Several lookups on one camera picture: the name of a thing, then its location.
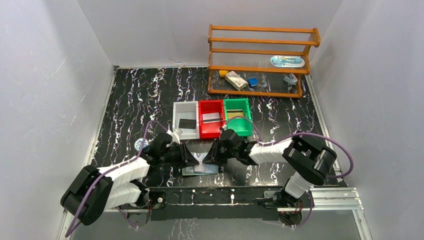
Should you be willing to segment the black card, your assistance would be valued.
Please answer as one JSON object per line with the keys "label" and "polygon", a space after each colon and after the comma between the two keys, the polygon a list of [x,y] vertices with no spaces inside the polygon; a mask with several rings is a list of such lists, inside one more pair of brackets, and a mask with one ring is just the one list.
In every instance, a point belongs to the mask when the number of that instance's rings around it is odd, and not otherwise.
{"label": "black card", "polygon": [[178,122],[179,129],[196,129],[197,121],[195,119],[181,118]]}

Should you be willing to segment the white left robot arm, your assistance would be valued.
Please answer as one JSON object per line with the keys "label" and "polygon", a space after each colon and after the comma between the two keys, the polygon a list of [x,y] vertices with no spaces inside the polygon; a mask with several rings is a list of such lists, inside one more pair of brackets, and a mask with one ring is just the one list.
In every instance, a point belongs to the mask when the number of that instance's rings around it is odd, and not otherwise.
{"label": "white left robot arm", "polygon": [[94,223],[105,210],[125,204],[144,208],[149,194],[134,183],[157,164],[192,167],[199,161],[177,135],[159,133],[133,158],[108,167],[85,166],[63,194],[60,205],[83,225]]}

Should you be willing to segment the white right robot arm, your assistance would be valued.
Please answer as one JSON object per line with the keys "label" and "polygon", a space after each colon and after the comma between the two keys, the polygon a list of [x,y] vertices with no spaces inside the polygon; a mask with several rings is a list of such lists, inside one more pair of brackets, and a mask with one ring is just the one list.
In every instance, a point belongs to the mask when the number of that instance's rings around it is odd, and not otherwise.
{"label": "white right robot arm", "polygon": [[283,187],[281,199],[286,206],[295,207],[304,193],[325,183],[337,159],[335,151],[319,138],[319,134],[299,132],[279,142],[248,141],[227,129],[213,141],[202,161],[214,165],[224,165],[228,159],[247,166],[289,164],[295,173]]}

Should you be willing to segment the light blue card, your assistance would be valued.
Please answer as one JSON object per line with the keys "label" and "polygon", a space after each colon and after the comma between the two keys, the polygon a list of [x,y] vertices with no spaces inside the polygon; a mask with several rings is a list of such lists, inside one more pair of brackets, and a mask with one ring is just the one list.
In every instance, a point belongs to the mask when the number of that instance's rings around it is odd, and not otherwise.
{"label": "light blue card", "polygon": [[209,164],[204,163],[204,158],[206,156],[207,156],[207,153],[195,153],[194,154],[194,157],[199,162],[198,165],[194,166],[194,172],[195,173],[206,174],[206,173],[211,173],[214,170],[213,165],[209,165]]}

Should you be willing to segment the grey-green card holder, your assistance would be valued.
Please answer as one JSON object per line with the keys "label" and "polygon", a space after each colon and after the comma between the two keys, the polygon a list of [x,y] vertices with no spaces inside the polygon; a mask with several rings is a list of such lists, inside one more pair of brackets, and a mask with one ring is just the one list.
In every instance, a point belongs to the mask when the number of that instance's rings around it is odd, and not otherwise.
{"label": "grey-green card holder", "polygon": [[203,153],[193,153],[194,158],[199,162],[198,165],[188,166],[182,169],[183,176],[203,176],[203,175],[212,175],[217,174],[219,168],[215,164],[206,164],[203,162],[204,158],[207,156],[206,152]]}

